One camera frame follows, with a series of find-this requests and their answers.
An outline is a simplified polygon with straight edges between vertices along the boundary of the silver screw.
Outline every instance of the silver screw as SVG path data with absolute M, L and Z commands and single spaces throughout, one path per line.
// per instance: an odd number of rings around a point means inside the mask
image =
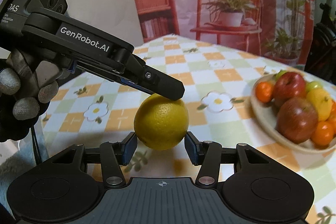
M 200 177 L 198 181 L 199 183 L 202 183 L 204 185 L 210 185 L 215 182 L 215 179 L 213 177 L 204 176 L 204 177 Z
M 109 185 L 118 185 L 123 182 L 123 179 L 121 177 L 109 177 L 106 179 L 106 182 Z

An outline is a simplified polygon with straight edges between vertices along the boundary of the red chair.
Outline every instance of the red chair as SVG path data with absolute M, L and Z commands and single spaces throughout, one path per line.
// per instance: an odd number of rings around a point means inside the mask
M 197 0 L 197 20 L 196 28 L 191 29 L 191 32 L 196 33 L 196 40 L 201 39 L 202 33 L 215 34 L 217 35 L 217 44 L 221 43 L 221 35 L 243 35 L 244 42 L 246 44 L 246 51 L 249 49 L 249 36 L 256 34 L 258 36 L 258 47 L 259 55 L 261 55 L 261 42 L 260 33 L 262 31 L 260 26 L 261 11 L 263 8 L 263 0 L 251 0 L 257 9 L 249 10 L 245 12 L 245 18 L 252 18 L 256 22 L 256 26 L 251 28 L 251 26 L 244 27 L 230 27 L 230 28 L 218 28 L 214 26 L 209 26 L 209 23 L 215 22 L 217 15 L 215 13 L 211 14 L 209 9 L 206 9 L 204 3 L 208 3 L 214 0 Z

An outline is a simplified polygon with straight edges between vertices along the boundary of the gloved hand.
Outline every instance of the gloved hand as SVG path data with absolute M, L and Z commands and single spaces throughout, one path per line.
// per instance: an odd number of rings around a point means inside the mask
M 58 92 L 62 69 L 13 50 L 0 60 L 0 142 L 25 138 Z

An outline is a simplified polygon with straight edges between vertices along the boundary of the yellow flower center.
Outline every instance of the yellow flower center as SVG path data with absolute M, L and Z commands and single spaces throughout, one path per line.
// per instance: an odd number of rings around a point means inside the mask
M 217 99 L 214 100 L 214 103 L 215 103 L 216 105 L 220 105 L 222 102 L 223 102 L 223 101 L 222 101 L 221 99 L 219 99 L 219 98 L 217 98 Z

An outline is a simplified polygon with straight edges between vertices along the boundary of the yellow citrus fruit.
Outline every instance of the yellow citrus fruit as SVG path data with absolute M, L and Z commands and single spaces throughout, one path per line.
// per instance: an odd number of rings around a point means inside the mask
M 319 115 L 319 122 L 323 122 L 328 119 L 333 105 L 333 100 L 326 90 L 322 88 L 313 89 L 307 93 L 306 98 L 315 107 Z
M 134 131 L 147 147 L 167 150 L 185 136 L 189 115 L 184 102 L 169 100 L 158 94 L 150 95 L 140 105 L 134 118 Z

